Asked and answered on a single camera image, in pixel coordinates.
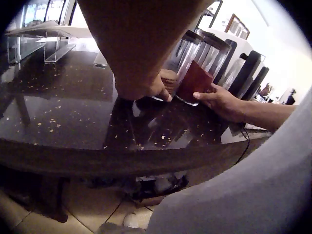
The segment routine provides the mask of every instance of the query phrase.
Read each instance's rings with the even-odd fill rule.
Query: finger
[[[219,89],[222,88],[221,86],[216,85],[216,84],[214,84],[214,83],[211,83],[211,87],[213,87],[213,88],[216,89],[216,90],[219,90]]]
[[[218,98],[217,93],[193,93],[193,97],[197,100],[210,101]]]
[[[165,102],[171,102],[171,100],[172,100],[172,97],[171,97],[170,93],[165,88],[163,88],[161,90],[161,92],[159,93],[158,97],[160,99],[162,99],[163,101],[165,101]]]
[[[205,104],[206,106],[208,106],[210,109],[212,108],[211,103],[208,101],[202,101],[203,104]]]

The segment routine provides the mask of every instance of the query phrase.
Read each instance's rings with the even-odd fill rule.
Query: tile floor
[[[226,169],[227,165],[218,165],[189,170],[188,187],[207,181]],[[153,212],[144,207],[136,209],[134,203],[130,201],[121,203],[123,198],[123,193],[114,189],[90,189],[78,180],[72,179],[70,183],[64,184],[62,194],[64,210],[68,215],[66,223],[59,223],[26,211],[1,190],[0,216],[17,234],[92,234],[107,219],[108,222],[122,225],[124,217],[130,213],[137,214],[140,227],[144,227]]]

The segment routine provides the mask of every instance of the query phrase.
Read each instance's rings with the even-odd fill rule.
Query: acrylic stand
[[[101,68],[106,68],[107,67],[107,61],[106,59],[104,58],[104,56],[102,55],[101,51],[98,52],[94,62],[93,62],[93,65],[95,67],[101,67]]]
[[[47,38],[48,37],[57,37],[57,40],[55,42],[55,51],[52,55],[48,56],[46,58],[47,54]],[[44,62],[47,63],[56,63],[61,57],[63,57],[68,51],[72,50],[76,47],[76,44],[69,44],[68,38],[71,37],[70,34],[58,30],[53,32],[46,32],[46,42],[44,44]]]
[[[21,60],[32,54],[44,45],[37,42],[39,38],[8,37],[7,38],[7,59],[8,63],[19,63]]]

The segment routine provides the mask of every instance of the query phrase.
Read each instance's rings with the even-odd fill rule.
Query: countertop
[[[2,64],[0,163],[54,175],[151,175],[237,159],[246,147],[209,108],[146,97],[118,97],[97,53],[70,51],[56,64],[43,48],[20,64]],[[268,132],[252,131],[250,151]]]

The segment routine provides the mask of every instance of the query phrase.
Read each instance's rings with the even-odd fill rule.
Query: glass jar
[[[202,40],[201,36],[188,30],[165,61],[159,74],[172,97],[176,94],[191,62],[195,58]],[[162,101],[157,96],[152,98]]]
[[[193,106],[198,105],[193,93],[207,92],[231,50],[230,45],[211,33],[206,34],[201,46],[203,43],[206,45],[202,54],[196,55],[198,62],[193,61],[190,74],[185,75],[176,95],[181,101]]]

